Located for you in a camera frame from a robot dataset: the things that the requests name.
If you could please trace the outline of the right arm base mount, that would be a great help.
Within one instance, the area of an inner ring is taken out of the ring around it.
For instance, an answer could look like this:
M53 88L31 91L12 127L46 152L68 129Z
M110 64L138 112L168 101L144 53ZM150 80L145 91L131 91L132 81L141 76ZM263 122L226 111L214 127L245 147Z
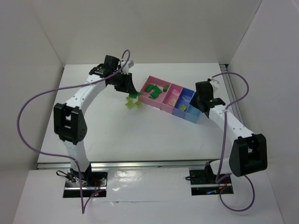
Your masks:
M233 186L230 177L220 183L216 183L216 175L205 165L189 168L185 180L190 183L192 196L210 196L222 194L233 194Z

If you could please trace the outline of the purple blue container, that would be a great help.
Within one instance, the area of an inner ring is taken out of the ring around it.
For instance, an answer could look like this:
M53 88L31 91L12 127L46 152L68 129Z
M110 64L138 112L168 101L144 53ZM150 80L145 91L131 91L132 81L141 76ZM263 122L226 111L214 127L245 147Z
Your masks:
M186 112L190 106L190 101L194 96L194 91L183 88L172 111L172 115L182 118L185 118Z

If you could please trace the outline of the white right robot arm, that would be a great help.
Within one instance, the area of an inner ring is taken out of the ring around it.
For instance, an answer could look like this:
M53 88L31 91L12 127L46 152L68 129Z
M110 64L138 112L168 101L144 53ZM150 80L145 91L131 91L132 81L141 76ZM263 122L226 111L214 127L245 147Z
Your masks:
M245 127L221 98L215 98L212 83L210 79L197 82L196 93L190 104L223 131L222 149L225 149L227 140L232 143L232 149L228 158L222 152L220 159L207 163L207 169L218 178L231 174L241 177L266 170L268 158L265 136Z

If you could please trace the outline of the green stepped lego assembly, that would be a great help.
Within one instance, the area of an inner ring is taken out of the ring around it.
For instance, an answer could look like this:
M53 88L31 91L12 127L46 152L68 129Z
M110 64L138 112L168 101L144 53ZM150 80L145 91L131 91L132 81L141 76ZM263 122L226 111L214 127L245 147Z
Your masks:
M159 96L159 93L153 91L150 95L151 95L153 98L157 98L157 97Z

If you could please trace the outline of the green sloped lego piece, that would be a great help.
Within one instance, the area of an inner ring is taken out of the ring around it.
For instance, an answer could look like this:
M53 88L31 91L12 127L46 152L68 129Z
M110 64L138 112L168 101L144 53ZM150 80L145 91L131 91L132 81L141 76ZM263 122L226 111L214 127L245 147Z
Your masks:
M146 88L145 88L145 92L150 93L153 89L154 85L153 84L149 84Z

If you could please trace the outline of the green 2x4 lego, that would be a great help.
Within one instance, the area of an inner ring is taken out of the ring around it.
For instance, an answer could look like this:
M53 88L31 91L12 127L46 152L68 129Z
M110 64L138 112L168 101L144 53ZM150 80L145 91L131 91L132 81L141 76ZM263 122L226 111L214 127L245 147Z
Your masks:
M157 85L153 86L153 90L154 90L154 92L157 92L158 94L160 94L162 92L161 89Z

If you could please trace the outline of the aluminium front rail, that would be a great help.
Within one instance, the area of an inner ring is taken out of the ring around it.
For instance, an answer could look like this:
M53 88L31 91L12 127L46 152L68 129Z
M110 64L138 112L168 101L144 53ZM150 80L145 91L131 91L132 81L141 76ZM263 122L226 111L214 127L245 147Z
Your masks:
M175 160L175 161L123 161L123 162L92 162L93 169L108 168L163 168L163 167L193 167L204 166L207 162L214 160ZM38 163L37 169L65 169L70 164L61 163Z

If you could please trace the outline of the light blue container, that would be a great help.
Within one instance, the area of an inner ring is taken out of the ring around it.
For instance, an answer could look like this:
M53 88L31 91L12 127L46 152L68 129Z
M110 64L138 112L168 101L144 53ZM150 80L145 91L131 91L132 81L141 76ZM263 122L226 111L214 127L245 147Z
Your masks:
M201 114L201 111L199 109L197 109L197 108L193 107L192 105L190 105L188 107L188 110L185 114L184 119L196 124L198 119L199 119L200 114Z

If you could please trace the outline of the large pink container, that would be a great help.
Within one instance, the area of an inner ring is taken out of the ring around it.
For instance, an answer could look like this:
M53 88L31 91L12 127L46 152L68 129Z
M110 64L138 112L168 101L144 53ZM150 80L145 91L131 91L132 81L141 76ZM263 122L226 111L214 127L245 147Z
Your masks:
M162 101L170 85L167 81L149 76L140 90L141 95L138 96L138 100L143 104L161 109Z

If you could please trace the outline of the aluminium side rail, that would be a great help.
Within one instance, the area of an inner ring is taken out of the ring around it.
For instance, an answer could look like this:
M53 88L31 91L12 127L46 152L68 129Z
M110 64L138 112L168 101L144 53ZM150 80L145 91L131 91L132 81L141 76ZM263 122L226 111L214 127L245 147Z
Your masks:
M228 64L219 64L220 66L220 70L221 72L227 72L228 71ZM224 83L225 83L225 87L227 89L228 92L228 97L230 102L233 102L235 100L237 100L234 88L233 88L233 84L232 84L232 77L234 77L234 75L232 74L225 74L222 76L224 79ZM244 124L242 115L241 115L241 111L240 111L240 107L238 103L234 103L233 105L230 106L230 111L234 114L234 116L242 123Z

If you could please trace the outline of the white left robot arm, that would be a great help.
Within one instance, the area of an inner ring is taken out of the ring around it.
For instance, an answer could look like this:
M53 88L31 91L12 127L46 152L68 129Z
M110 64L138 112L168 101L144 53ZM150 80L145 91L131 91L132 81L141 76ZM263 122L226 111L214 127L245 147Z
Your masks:
M87 134L85 112L90 104L108 85L116 91L136 95L132 73L129 69L133 61L106 56L103 63L92 68L85 85L64 104L57 103L53 108L54 132L59 136L71 157L70 172L73 176L88 181L91 178L91 163L86 156L84 138Z

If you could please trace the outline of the beige lego brick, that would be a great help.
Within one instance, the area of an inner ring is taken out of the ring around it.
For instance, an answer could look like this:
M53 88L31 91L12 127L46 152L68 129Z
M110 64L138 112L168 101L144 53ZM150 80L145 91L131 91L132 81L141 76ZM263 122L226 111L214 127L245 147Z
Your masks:
M171 101L170 101L170 105L175 105L176 104L176 100L175 99L172 99Z

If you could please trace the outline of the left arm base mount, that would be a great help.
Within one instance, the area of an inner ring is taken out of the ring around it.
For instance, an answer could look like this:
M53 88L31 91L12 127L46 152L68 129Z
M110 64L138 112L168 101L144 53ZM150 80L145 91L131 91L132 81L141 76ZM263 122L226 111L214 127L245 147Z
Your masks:
M107 171L92 172L91 178L82 182L70 171L66 173L58 170L56 175L65 178L63 198L80 198L80 183L82 183L83 198L89 198L92 194L94 197L107 195Z

